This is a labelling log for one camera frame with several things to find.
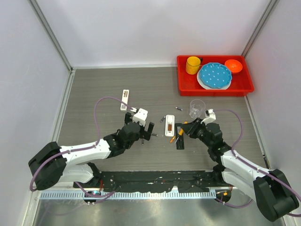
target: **orange bowl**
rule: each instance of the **orange bowl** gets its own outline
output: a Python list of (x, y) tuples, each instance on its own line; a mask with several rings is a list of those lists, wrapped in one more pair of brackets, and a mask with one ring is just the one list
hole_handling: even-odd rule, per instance
[(227, 60), (225, 66), (231, 71), (232, 74), (241, 72), (243, 65), (238, 60)]

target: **screwdriver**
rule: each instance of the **screwdriver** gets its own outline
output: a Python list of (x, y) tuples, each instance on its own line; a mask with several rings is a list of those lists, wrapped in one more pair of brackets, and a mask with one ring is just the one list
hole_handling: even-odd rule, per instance
[[(179, 132), (179, 137), (175, 140), (175, 143), (177, 143), (177, 140), (180, 138), (180, 136), (183, 135), (184, 130), (181, 128), (180, 132)], [(175, 139), (175, 136), (173, 136), (173, 138), (171, 138), (171, 140), (169, 141), (170, 143), (172, 143)]]

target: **white ruler strip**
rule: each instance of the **white ruler strip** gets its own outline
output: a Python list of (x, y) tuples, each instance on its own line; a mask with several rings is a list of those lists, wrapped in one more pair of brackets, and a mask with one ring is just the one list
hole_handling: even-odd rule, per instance
[[(177, 190), (172, 190), (168, 193), (123, 193), (116, 192), (110, 197), (113, 200), (133, 200), (133, 199), (215, 199), (215, 190), (209, 192), (194, 192), (194, 193), (179, 193)], [(40, 200), (97, 200), (97, 198), (85, 197), (82, 191), (43, 191)]]

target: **white plate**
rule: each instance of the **white plate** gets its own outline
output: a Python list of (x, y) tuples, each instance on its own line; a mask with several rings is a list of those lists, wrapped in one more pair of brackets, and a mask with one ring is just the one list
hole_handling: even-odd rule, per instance
[[(200, 84), (200, 86), (203, 87), (204, 89), (213, 89), (213, 88), (211, 88), (211, 87), (205, 85), (205, 84), (202, 82), (202, 80), (199, 78), (199, 74), (198, 74), (198, 73), (197, 73), (197, 80), (198, 80), (198, 83)], [(230, 85), (231, 85), (231, 81), (230, 81), (230, 83), (229, 83), (227, 86), (225, 86), (225, 87), (223, 87), (223, 88), (220, 88), (220, 89), (225, 90), (225, 89), (229, 88)]]

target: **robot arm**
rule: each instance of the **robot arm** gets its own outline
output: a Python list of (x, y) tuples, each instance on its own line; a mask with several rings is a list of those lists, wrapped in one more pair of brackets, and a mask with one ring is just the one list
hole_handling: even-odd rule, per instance
[(38, 173), (35, 179), (37, 190), (48, 189), (60, 182), (88, 183), (94, 179), (97, 180), (99, 171), (93, 164), (78, 164), (95, 159), (112, 158), (123, 154), (139, 139), (150, 140), (154, 123), (151, 122), (148, 130), (145, 131), (147, 114), (148, 112), (142, 108), (136, 110), (133, 116), (131, 113), (126, 113), (124, 127), (97, 142), (75, 146), (58, 146), (56, 142), (48, 143), (29, 161), (28, 165), (32, 174), (46, 159), (59, 153), (66, 153), (47, 163)]
[(289, 185), (285, 175), (278, 169), (260, 167), (239, 155), (227, 145), (215, 120), (213, 110), (206, 111), (206, 118), (182, 124), (190, 138), (198, 138), (208, 147), (211, 159), (218, 163), (213, 168), (215, 179), (237, 187), (252, 198), (260, 212), (270, 221), (288, 214), (299, 207), (296, 196), (287, 188), (262, 172), (271, 174)]

